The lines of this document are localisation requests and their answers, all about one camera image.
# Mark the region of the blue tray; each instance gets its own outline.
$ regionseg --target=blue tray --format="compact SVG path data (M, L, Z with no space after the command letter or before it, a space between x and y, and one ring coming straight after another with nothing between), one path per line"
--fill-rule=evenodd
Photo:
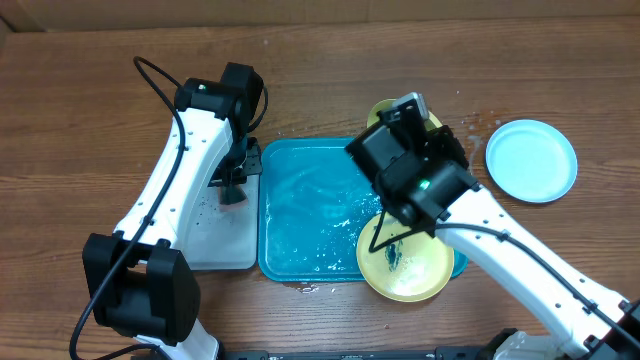
M358 236L380 212L344 151L352 138L285 139L262 154L258 263L274 281L364 280ZM453 277L467 265L456 252Z

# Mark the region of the wooden table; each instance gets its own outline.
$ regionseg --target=wooden table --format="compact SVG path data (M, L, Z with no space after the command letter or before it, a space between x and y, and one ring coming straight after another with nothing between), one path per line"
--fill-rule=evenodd
M381 99L419 91L453 127L486 143L519 118L562 131L578 155L574 188L531 206L474 174L525 227L580 271L640 297L640 18L435 21L10 35L0 59L0 356L66 359L89 296L81 262L156 164L170 114L131 63L179 79L253 65L270 89L257 131L354 135ZM173 91L162 83L165 91ZM200 319L228 349L332 351L483 344L504 327L545 333L474 264L432 301L401 304L366 283L299 285L248 272L198 273ZM84 356L130 344L93 318Z

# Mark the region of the yellow plate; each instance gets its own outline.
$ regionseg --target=yellow plate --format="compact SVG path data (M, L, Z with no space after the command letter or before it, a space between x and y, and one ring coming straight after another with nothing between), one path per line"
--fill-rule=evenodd
M375 104L371 108L371 111L369 111L369 116L367 117L367 127L377 123L380 120L377 115L378 111L390 108L391 104L393 104L394 101L396 101L396 99L386 99ZM433 130L440 126L442 126L440 120L438 120L438 118L433 115L431 111L429 111L429 121L425 123L425 127L427 128L427 130Z
M389 299L402 302L425 300L442 290L453 271L453 249L437 237L419 233L371 254L369 244L379 219L376 215L365 225L356 249L358 267L369 285ZM409 230L386 214L377 243Z

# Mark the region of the cable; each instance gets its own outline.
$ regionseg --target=cable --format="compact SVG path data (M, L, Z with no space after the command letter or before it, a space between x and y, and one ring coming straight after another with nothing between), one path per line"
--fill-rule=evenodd
M136 57L133 58L133 64L136 66L136 69L138 69L138 72L140 72L140 75L142 75L142 77L149 84L149 86L151 86L151 88L156 92L156 94L158 94L158 96L160 96L162 101L165 103L165 105L167 105L167 107L169 108L169 110L173 114L173 117L176 119L176 123L178 125L178 130L180 132L180 143L179 143L179 146L178 146L178 154L176 154L176 159L173 162L173 167L171 168L171 171L169 172L169 175L167 176L167 180L165 180L164 185L162 185L162 188L160 189L160 192L158 193L158 196L156 197L155 201L151 205L151 208L149 209L149 212L147 213L147 215L144 218L142 218L142 224L138 228L138 231L136 231L136 233L133 235L133 237L131 238L131 241L129 241L129 244L127 245L127 247L124 249L124 251L122 252L120 257L118 257L118 260L116 260L116 262L113 264L113 266L111 267L111 269L109 270L107 275L104 277L104 279L100 283L100 286L98 286L98 289L93 294L93 297L91 297L91 299L89 300L89 303L87 304L87 306L85 307L84 311L82 312L82 315L80 316L80 319L78 320L78 323L76 324L75 329L73 329L73 333L71 335L71 340L69 341L69 355L71 356L71 359L73 359L73 360L82 360L82 358L80 358L78 356L78 353L77 353L78 338L80 337L80 333L82 332L82 328L84 327L84 324L87 322L87 319L89 318L89 315L91 315L91 312L93 311L93 308L96 306L96 303L98 302L98 300L102 296L102 293L104 293L104 290L106 289L107 285L111 282L111 280L113 279L115 274L122 268L122 266L124 265L125 260L127 259L127 257L131 253L131 251L133 250L133 247L140 240L140 238L142 237L142 234L147 229L147 226L149 226L149 224L153 220L153 215L155 215L156 210L158 210L158 207L160 206L160 203L162 202L162 199L164 198L165 194L169 190L169 186L171 186L171 182L173 181L173 178L176 176L176 173L178 172L178 167L180 167L180 161L182 160L182 156L184 155L186 136L185 136L185 131L184 131L184 125L182 124L182 119L180 118L180 114L178 114L178 111L173 106L173 104L171 103L169 98L167 98L167 96L162 92L162 90L160 90L160 88L153 82L153 80L151 80L149 75L147 75L147 73L144 71L144 69L142 69L142 66L140 65L140 63L143 63L143 64L149 66L150 68L152 68L153 70L157 71L158 73L160 73L162 76L167 78L169 81L171 81L173 84L175 84L179 88L181 88L182 85L180 85L180 83L178 81L176 81L174 78L172 78L171 75L167 74L162 69L160 69L156 65L152 64L148 60L146 60L144 58L141 58L139 56L136 56ZM164 353L164 351L162 351L162 349L160 349L160 347L158 345L137 344L137 345L132 345L132 346L129 346L129 347L124 348L122 350L116 351L116 352L111 353L109 355L102 356L102 357L100 357L98 359L99 360L113 359L115 357L124 355L126 353L131 352L131 351L139 350L139 349L152 349L154 351L160 352L167 359L169 358Z
M267 112L267 106L269 106L269 92L267 91L266 86L262 87L262 92L264 92L264 106L262 107L262 112L260 113L260 115L258 115L256 121L254 121L253 124L249 125L249 127L247 128L247 133L252 132L258 127L258 125L260 125L260 121L262 121L264 113Z
M377 246L374 251L371 251L373 244L377 240L377 236L380 234L380 227L382 225L382 221L379 222L378 228L374 233L374 238L369 246L369 252L376 252L381 248L388 246L396 241L402 240L411 235L417 234L422 231L428 230L441 230L441 229L465 229L476 232L481 232L489 235L495 236L498 240L504 240L522 250L525 254L529 255L535 262L537 262L540 266L542 266L551 276L553 276L562 286L564 286L573 297L579 300L589 311L593 312L597 317L599 317L602 321L604 321L607 325L609 325L614 331L624 337L630 344L635 346L638 350L640 350L640 341L636 340L631 334L629 334L626 330L624 330L620 325L618 325L615 321L609 318L606 314L604 314L600 309L598 309L597 304L594 304L589 299L587 299L584 295L582 295L578 289L573 287L571 283L567 281L560 273L556 271L549 263L547 263L540 255L536 254L533 250L531 250L528 246L521 243L520 241L514 239L511 235L503 233L498 230L494 230L491 228L487 228L480 225L472 225L472 224L462 224L462 223L444 223L444 224L436 224L435 226L425 226L418 227L402 233L400 235L394 236L390 239L387 239L380 246Z

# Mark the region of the wooden surface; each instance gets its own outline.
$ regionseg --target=wooden surface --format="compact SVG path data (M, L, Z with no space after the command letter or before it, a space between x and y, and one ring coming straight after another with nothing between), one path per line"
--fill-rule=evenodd
M469 154L471 135L486 143L499 124L543 120L578 155L564 198L531 206L506 197L488 180L483 146L474 174L580 271L640 297L640 18L14 34L0 58L0 357L68 358L88 300L87 236L113 229L164 147L170 115L134 55L179 79L252 64L271 98L263 145L354 135L373 104L410 91ZM417 304L365 283L304 294L259 269L197 278L200 319L228 349L428 349L482 344L504 327L545 332L474 264ZM80 350L97 356L129 343L91 319Z

